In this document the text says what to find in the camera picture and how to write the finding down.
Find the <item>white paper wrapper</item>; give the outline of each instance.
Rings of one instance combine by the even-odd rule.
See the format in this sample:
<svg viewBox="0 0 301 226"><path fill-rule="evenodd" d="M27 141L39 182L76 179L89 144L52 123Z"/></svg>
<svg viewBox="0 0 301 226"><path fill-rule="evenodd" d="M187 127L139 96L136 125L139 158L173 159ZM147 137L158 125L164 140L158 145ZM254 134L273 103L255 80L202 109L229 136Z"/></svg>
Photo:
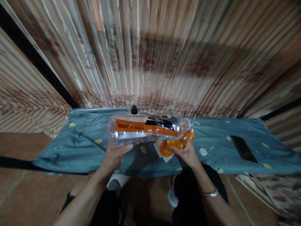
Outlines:
<svg viewBox="0 0 301 226"><path fill-rule="evenodd" d="M154 147L159 155L160 158L163 158L164 162L168 162L169 160L171 160L171 158L174 156L174 154L172 156L169 156L169 157L164 157L161 155L160 153L160 144L161 144L162 141L156 141L154 143Z"/></svg>

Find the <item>person's left hand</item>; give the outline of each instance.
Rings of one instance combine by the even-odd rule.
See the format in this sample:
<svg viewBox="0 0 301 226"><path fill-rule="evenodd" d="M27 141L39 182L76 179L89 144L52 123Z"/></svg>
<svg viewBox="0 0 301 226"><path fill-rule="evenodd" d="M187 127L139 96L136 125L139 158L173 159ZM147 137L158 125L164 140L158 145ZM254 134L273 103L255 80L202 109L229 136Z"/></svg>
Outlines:
<svg viewBox="0 0 301 226"><path fill-rule="evenodd" d="M132 150L133 147L134 146L132 144L128 144L122 147L114 148L109 142L106 154L100 166L102 170L106 171L107 173L114 171L120 165L123 155Z"/></svg>

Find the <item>teal fabric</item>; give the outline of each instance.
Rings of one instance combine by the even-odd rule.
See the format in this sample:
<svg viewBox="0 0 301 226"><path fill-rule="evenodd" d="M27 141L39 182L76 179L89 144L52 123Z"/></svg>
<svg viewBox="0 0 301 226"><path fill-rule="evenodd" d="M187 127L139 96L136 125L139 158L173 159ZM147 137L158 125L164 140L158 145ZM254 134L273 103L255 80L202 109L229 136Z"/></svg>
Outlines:
<svg viewBox="0 0 301 226"><path fill-rule="evenodd" d="M100 166L106 152L109 118L114 114L127 114L128 111L73 109L63 130L41 155L33 160L33 164L52 171L94 172ZM194 147L197 156L202 163L210 165L216 171L222 169L225 174L290 174L301 171L300 155L284 146L264 127L261 119L196 118L195 121ZM231 135L242 137L246 141L258 164L242 160L233 141L226 139ZM94 143L99 139L102 140L100 144ZM141 146L146 149L146 153L140 150ZM208 154L202 156L200 148L206 149ZM263 164L269 164L271 169L265 168ZM158 156L153 143L147 142L134 145L134 149L124 155L118 170L129 176L162 177L180 173L183 165L177 156L165 163Z"/></svg>

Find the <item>striped fabric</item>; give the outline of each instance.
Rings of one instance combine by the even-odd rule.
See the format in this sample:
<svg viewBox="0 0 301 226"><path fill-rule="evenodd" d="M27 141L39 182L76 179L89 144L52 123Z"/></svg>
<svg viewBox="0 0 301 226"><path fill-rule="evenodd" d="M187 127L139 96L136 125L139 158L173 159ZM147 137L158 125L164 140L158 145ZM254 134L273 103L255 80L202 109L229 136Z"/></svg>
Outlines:
<svg viewBox="0 0 301 226"><path fill-rule="evenodd" d="M0 132L54 138L70 107L0 29Z"/></svg>
<svg viewBox="0 0 301 226"><path fill-rule="evenodd" d="M0 3L81 107L259 117L300 96L299 1Z"/></svg>
<svg viewBox="0 0 301 226"><path fill-rule="evenodd" d="M284 145L301 153L301 106L295 107L268 121L265 125Z"/></svg>

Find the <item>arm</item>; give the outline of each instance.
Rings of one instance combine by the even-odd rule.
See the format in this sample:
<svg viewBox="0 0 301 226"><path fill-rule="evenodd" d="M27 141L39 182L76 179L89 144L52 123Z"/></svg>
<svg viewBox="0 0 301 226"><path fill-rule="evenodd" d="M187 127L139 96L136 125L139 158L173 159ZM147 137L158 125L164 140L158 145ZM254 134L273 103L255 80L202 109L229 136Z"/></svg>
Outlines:
<svg viewBox="0 0 301 226"><path fill-rule="evenodd" d="M125 153L133 148L132 144L120 148L112 148L108 145L107 152L99 169L94 173L86 186L64 209L53 226L66 225L90 225L97 204L107 184L119 166Z"/></svg>
<svg viewBox="0 0 301 226"><path fill-rule="evenodd" d="M215 186L198 160L190 140L184 150L176 147L170 147L170 149L191 167L201 192L214 192ZM241 225L230 206L220 194L215 197L202 196L202 201L209 225Z"/></svg>

